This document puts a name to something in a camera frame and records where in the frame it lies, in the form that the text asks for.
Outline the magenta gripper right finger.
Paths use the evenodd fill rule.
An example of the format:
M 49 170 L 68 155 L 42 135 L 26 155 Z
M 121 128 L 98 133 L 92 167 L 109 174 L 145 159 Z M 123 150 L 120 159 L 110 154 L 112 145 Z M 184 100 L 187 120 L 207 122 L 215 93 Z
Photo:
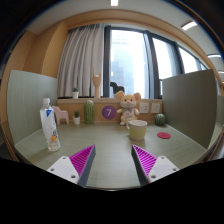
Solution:
M 141 186 L 178 171 L 178 168 L 167 157 L 156 157 L 137 145 L 132 146 L 131 155 Z

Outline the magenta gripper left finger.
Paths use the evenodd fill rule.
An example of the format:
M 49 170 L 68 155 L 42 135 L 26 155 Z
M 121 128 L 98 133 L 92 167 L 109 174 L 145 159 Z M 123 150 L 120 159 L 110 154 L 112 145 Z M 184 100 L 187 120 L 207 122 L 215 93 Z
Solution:
M 81 187 L 85 187 L 95 155 L 95 146 L 91 145 L 70 157 L 60 157 L 47 171 Z

